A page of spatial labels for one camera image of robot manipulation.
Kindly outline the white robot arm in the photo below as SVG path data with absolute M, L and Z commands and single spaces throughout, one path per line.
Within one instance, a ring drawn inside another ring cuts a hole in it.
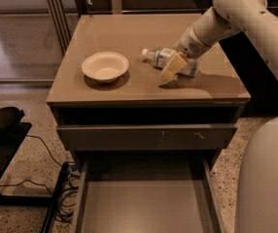
M 278 17 L 266 0 L 213 0 L 213 6 L 176 42 L 198 58 L 222 39 L 243 32 L 278 81 Z M 237 188 L 235 233 L 278 233 L 278 117 L 249 140 Z

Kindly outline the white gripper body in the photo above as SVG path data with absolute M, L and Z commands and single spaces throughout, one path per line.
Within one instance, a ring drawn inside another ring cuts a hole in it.
M 181 52 L 188 58 L 198 58 L 209 49 L 211 49 L 210 46 L 204 45 L 197 38 L 192 26 L 187 28 L 174 45 L 174 50 Z

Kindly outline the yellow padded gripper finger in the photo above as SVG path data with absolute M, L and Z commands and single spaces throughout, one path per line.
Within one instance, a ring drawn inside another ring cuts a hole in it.
M 173 52 L 171 55 L 165 55 L 163 57 L 165 65 L 160 72 L 160 78 L 163 81 L 169 81 L 180 72 L 188 62 L 181 53 Z

